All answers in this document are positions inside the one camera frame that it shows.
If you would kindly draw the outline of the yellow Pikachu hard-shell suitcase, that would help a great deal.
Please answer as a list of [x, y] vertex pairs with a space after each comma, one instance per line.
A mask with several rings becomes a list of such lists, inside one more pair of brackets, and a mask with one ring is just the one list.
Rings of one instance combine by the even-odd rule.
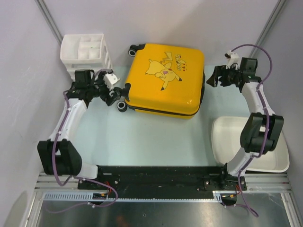
[[163, 44], [131, 45], [133, 57], [117, 108], [181, 119], [199, 111], [205, 90], [204, 54]]

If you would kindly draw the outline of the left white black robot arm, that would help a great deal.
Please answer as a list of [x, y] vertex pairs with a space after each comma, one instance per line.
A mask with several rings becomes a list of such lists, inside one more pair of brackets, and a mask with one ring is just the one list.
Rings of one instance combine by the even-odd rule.
[[72, 139], [82, 116], [94, 98], [100, 98], [111, 106], [122, 97], [123, 90], [115, 87], [119, 81], [112, 69], [76, 70], [71, 87], [63, 92], [63, 113], [49, 139], [40, 141], [37, 151], [47, 175], [58, 178], [69, 175], [88, 179], [94, 189], [105, 183], [98, 167], [86, 163], [72, 144]]

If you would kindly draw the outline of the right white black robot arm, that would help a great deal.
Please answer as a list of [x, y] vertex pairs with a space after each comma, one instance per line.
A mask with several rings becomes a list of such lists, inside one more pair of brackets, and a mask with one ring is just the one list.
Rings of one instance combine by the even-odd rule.
[[207, 80], [212, 87], [235, 85], [250, 111], [240, 135], [241, 148], [224, 165], [226, 173], [218, 178], [218, 184], [224, 190], [235, 185], [234, 177], [243, 176], [252, 160], [276, 148], [284, 124], [284, 118], [276, 115], [266, 100], [261, 78], [256, 76], [257, 66], [257, 59], [242, 58], [240, 64], [215, 66]]

